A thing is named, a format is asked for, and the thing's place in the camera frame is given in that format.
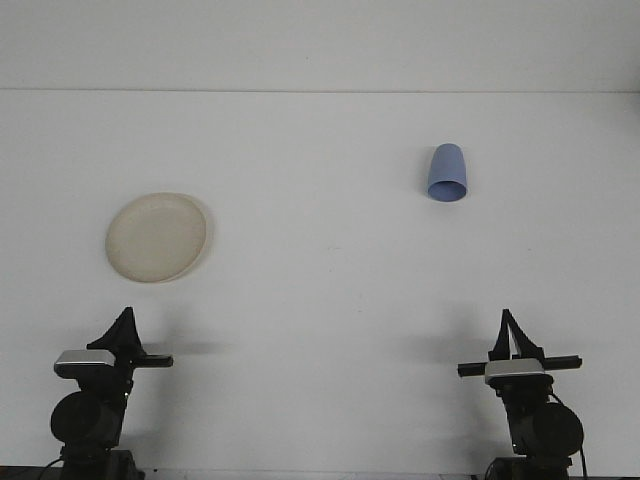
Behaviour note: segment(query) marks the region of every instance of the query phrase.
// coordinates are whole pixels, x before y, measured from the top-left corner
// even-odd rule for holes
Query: upside-down cup
[[[467,170],[459,146],[440,145],[433,154],[427,193],[439,202],[455,202],[467,194]]]

